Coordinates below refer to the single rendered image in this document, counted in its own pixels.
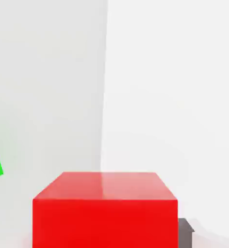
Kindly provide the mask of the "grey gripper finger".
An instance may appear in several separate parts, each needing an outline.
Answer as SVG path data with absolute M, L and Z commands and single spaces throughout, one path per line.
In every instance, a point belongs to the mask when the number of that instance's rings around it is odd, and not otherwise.
M 205 229 L 197 219 L 179 218 L 179 248 L 229 248 L 229 238 Z

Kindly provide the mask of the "small red cube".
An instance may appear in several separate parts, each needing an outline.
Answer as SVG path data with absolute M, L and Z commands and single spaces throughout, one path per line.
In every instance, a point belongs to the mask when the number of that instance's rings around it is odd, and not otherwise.
M 178 200 L 153 172 L 64 172 L 33 199 L 33 248 L 178 248 Z

